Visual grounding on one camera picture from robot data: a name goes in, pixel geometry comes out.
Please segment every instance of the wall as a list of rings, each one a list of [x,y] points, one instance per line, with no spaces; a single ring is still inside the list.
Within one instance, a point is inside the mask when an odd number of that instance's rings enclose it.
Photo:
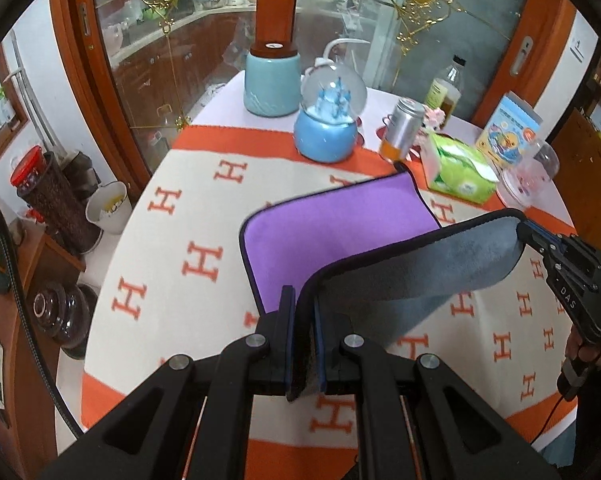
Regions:
[[[66,150],[81,150],[90,156],[103,182],[114,180],[98,145],[82,116],[58,51],[52,25],[49,0],[35,0],[14,25],[24,67],[40,106]],[[3,41],[10,70],[17,67],[10,37]],[[11,209],[24,207],[9,183],[12,164],[27,149],[39,144],[36,130],[30,122],[11,143],[0,159],[0,196]]]
[[[571,51],[574,41],[580,41],[583,60],[579,61]],[[585,75],[591,56],[596,49],[598,37],[589,23],[577,12],[565,49],[558,60],[534,110],[543,118],[539,136],[546,139],[571,102]]]

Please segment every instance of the plastic cup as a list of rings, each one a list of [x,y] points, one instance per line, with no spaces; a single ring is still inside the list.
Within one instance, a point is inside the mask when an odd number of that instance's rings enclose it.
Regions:
[[[504,205],[524,211],[534,204],[559,169],[554,149],[539,140],[529,147],[519,164],[503,171],[496,192]]]

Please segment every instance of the black device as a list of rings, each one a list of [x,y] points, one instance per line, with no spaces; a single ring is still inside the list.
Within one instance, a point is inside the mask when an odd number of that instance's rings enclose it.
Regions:
[[[554,235],[532,221],[521,222],[517,234],[543,257],[547,284],[584,341],[601,348],[601,251],[580,237]],[[595,363],[566,359],[557,380],[565,400],[572,400]]]
[[[601,344],[601,253],[535,222],[517,227],[537,250],[547,283],[590,343]],[[243,477],[254,395],[292,389],[298,312],[292,287],[256,332],[220,355],[176,355],[63,453],[41,480],[180,478],[197,422],[188,480]],[[349,318],[313,301],[312,341],[321,390],[354,394],[362,479],[552,479],[557,470],[434,354],[409,360],[357,335]],[[575,395],[589,365],[564,367],[560,392]],[[201,414],[203,402],[205,408]]]

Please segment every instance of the tissue box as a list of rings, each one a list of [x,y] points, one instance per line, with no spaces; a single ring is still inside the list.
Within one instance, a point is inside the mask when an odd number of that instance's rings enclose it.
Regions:
[[[509,92],[498,103],[475,145],[498,170],[505,170],[520,161],[541,124],[542,119],[530,104]]]
[[[428,136],[421,145],[421,161],[433,191],[483,204],[496,190],[498,176],[485,155],[459,140]]]

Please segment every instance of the green tag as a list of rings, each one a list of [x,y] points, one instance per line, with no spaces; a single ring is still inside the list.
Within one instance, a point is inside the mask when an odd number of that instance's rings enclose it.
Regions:
[[[433,83],[431,83],[431,88],[429,88],[429,93],[424,99],[424,103],[432,110],[436,110],[445,101],[445,95],[447,95],[447,87],[434,79]]]

